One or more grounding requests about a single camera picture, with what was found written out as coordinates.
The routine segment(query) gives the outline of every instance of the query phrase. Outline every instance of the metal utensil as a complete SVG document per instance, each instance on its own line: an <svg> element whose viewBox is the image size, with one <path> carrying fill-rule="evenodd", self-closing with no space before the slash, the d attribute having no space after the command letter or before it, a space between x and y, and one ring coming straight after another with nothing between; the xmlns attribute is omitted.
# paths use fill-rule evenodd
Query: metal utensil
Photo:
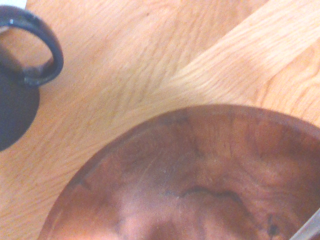
<svg viewBox="0 0 320 240"><path fill-rule="evenodd" d="M320 208L289 240L310 240L320 233Z"/></svg>

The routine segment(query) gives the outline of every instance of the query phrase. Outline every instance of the wooden table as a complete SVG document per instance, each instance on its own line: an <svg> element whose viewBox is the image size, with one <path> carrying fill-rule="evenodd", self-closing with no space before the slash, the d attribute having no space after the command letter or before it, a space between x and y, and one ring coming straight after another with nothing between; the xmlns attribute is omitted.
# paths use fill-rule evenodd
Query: wooden table
<svg viewBox="0 0 320 240"><path fill-rule="evenodd" d="M319 0L29 0L65 65L27 133L0 153L0 239L37 239L60 192L101 147L161 113L230 103L320 126ZM24 63L49 57L0 36Z"/></svg>

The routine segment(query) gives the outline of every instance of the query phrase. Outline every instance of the black ceramic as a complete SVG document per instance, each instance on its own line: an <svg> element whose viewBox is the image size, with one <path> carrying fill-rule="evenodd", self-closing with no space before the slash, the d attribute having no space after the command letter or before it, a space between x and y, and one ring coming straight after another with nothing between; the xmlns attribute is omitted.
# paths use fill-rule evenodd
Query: black ceramic
<svg viewBox="0 0 320 240"><path fill-rule="evenodd" d="M0 45L0 151L27 131L38 110L38 87L54 79L64 64L55 34L37 16L14 6L2 5L0 27L4 26L23 29L39 37L50 49L52 58L44 65L23 68Z"/></svg>

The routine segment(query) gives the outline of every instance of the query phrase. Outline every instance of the wooden bowl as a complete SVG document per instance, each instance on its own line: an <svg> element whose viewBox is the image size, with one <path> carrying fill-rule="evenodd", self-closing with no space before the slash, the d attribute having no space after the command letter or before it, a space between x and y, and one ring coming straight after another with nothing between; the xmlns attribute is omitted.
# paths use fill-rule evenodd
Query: wooden bowl
<svg viewBox="0 0 320 240"><path fill-rule="evenodd" d="M198 106L100 150L39 239L285 240L319 207L318 128L253 107Z"/></svg>

